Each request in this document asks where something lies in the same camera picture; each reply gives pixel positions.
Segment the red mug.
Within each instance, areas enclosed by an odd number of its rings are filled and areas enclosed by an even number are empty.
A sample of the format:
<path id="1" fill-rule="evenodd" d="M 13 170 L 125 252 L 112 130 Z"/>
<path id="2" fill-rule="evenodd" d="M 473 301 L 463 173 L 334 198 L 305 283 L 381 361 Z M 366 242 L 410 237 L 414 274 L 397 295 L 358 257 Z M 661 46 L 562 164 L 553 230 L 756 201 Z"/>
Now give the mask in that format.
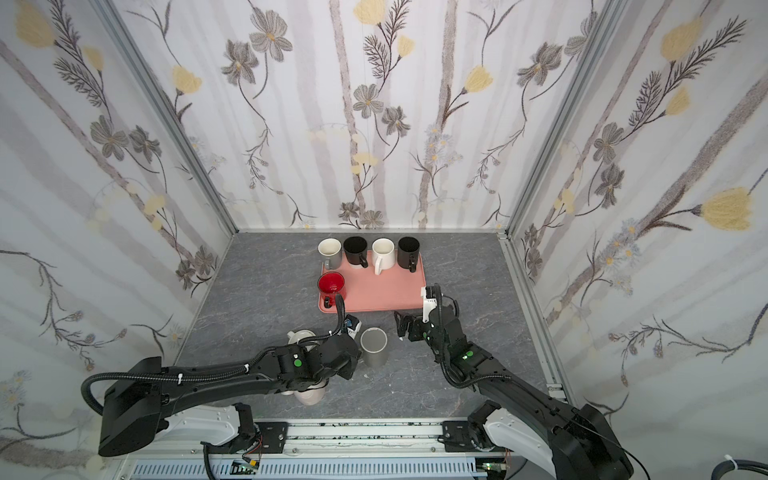
<path id="1" fill-rule="evenodd" d="M 336 305 L 336 296 L 346 298 L 346 281 L 344 276 L 335 271 L 323 273 L 318 281 L 319 306 L 323 310 L 330 310 Z"/>

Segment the black dark grey mug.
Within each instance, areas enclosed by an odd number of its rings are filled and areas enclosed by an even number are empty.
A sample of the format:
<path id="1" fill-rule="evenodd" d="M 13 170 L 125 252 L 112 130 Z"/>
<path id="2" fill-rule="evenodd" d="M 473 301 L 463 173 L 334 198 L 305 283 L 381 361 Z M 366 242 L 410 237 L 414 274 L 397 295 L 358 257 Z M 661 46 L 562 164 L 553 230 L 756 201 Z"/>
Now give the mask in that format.
<path id="1" fill-rule="evenodd" d="M 400 268 L 415 273 L 419 264 L 420 242 L 411 236 L 401 237 L 397 243 L 397 264 Z"/>

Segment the light grey mug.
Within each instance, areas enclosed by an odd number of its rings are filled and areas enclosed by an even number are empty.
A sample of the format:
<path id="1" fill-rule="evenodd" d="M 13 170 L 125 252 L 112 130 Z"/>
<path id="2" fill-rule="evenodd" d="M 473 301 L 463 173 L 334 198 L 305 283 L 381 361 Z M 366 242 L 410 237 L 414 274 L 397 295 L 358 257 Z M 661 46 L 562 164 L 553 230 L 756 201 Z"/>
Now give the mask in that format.
<path id="1" fill-rule="evenodd" d="M 337 270 L 343 259 L 342 243 L 336 238 L 326 238 L 318 244 L 318 252 L 322 257 L 326 270 Z"/>

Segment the black and white mug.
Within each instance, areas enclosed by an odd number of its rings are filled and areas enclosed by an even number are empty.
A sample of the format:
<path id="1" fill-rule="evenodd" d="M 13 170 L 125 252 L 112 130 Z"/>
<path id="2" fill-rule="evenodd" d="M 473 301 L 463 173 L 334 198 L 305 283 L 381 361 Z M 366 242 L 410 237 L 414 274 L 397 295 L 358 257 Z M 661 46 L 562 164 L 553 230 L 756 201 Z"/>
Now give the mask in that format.
<path id="1" fill-rule="evenodd" d="M 368 242 L 362 236 L 347 237 L 342 247 L 344 250 L 347 262 L 352 268 L 365 269 L 369 267 L 367 258 Z"/>

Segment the white ribbed mug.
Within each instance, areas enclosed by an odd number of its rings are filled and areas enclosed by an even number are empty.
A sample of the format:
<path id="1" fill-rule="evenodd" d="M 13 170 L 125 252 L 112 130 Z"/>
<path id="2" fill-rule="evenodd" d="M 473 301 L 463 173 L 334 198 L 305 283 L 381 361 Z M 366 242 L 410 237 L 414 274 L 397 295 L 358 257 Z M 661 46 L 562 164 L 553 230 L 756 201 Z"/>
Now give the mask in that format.
<path id="1" fill-rule="evenodd" d="M 395 244 L 388 238 L 379 238 L 372 244 L 374 273 L 381 275 L 396 263 Z"/>

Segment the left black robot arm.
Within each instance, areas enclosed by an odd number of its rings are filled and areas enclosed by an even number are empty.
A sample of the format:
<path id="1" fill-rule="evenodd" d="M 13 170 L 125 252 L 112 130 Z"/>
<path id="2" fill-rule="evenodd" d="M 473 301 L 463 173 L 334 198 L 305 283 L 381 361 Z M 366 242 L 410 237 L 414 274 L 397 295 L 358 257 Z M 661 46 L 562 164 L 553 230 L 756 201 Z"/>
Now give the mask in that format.
<path id="1" fill-rule="evenodd" d="M 268 346 L 254 358 L 206 367 L 164 367 L 148 357 L 127 372 L 86 378 L 81 396 L 101 417 L 98 454 L 116 457 L 148 446 L 181 412 L 246 395 L 303 392 L 335 376 L 349 380 L 360 358 L 360 321 L 337 294 L 337 323 L 326 334 Z"/>

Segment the pink plastic tray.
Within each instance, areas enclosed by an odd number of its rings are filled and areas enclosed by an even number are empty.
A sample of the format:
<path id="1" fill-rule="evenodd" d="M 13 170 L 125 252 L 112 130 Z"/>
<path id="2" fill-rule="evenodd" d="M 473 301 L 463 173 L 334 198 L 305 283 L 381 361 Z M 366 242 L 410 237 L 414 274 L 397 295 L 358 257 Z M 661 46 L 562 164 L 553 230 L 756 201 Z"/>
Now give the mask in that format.
<path id="1" fill-rule="evenodd" d="M 339 269 L 328 271 L 322 267 L 321 274 L 328 272 L 344 277 L 343 294 L 349 313 L 420 310 L 423 306 L 421 291 L 426 286 L 426 278 L 422 258 L 418 259 L 414 273 L 395 264 L 376 275 L 373 265 L 358 269 L 342 255 Z"/>

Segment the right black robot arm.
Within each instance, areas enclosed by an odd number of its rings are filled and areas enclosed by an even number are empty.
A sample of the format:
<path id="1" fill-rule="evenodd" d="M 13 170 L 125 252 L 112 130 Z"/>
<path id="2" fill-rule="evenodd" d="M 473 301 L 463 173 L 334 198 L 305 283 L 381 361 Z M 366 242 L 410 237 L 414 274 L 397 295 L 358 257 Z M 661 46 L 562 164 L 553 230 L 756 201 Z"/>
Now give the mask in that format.
<path id="1" fill-rule="evenodd" d="M 432 306 L 426 315 L 395 313 L 397 334 L 425 343 L 452 387 L 485 397 L 468 419 L 478 448 L 515 452 L 555 479 L 634 475 L 639 460 L 621 446 L 599 410 L 577 408 L 512 374 L 467 338 L 458 305 L 445 305 L 439 285 L 427 287 L 424 300 Z"/>

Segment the pale pink mug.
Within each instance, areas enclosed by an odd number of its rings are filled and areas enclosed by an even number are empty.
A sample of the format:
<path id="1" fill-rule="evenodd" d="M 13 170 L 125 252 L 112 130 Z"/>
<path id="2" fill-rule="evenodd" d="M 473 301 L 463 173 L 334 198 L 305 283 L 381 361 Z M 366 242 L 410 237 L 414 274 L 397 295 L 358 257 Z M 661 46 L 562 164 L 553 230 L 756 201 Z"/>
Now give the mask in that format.
<path id="1" fill-rule="evenodd" d="M 285 391 L 285 392 L 282 392 L 282 395 L 293 396 L 301 404 L 312 406 L 312 405 L 318 404 L 323 399 L 326 393 L 327 385 L 328 385 L 328 380 L 324 380 L 316 385 L 309 387 L 305 391 Z"/>

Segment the grey upside-down mug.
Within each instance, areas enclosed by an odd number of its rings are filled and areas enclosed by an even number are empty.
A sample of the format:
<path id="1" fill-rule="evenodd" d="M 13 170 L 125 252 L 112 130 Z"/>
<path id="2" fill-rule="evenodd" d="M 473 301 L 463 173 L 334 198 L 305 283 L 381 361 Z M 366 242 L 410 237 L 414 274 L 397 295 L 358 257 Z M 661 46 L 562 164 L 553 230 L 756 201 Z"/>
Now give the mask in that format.
<path id="1" fill-rule="evenodd" d="M 380 368 L 388 360 L 388 336 L 378 327 L 370 327 L 360 336 L 360 350 L 364 363 L 370 368 Z"/>

